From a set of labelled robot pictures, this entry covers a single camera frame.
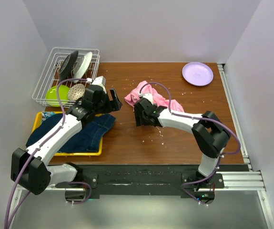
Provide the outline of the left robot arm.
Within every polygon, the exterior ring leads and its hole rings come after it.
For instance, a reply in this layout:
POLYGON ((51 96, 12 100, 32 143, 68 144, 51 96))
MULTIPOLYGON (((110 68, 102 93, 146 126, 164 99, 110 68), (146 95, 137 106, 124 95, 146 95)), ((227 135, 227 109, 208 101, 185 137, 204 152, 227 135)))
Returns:
POLYGON ((104 85, 91 84, 84 96, 74 103, 62 119, 40 140, 23 150, 16 149, 11 159, 11 180, 14 188, 22 186, 34 195, 42 193, 49 185, 68 183, 78 187, 83 175, 66 163, 50 166, 60 148, 80 132, 96 115, 119 111, 122 107, 114 88, 107 93, 104 85))

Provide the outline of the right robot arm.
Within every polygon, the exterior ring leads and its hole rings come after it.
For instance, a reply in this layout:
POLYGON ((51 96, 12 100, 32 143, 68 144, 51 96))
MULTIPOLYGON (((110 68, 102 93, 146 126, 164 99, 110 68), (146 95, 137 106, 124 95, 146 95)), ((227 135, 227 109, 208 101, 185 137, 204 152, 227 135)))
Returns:
POLYGON ((230 139, 229 131, 217 124, 219 119, 213 112, 207 111, 204 115, 179 112, 174 115, 173 110, 157 106, 143 97, 134 105, 134 115, 137 126, 170 127, 192 134, 202 152, 202 159, 195 175, 187 178, 187 182, 201 187, 213 183, 213 174, 230 139))

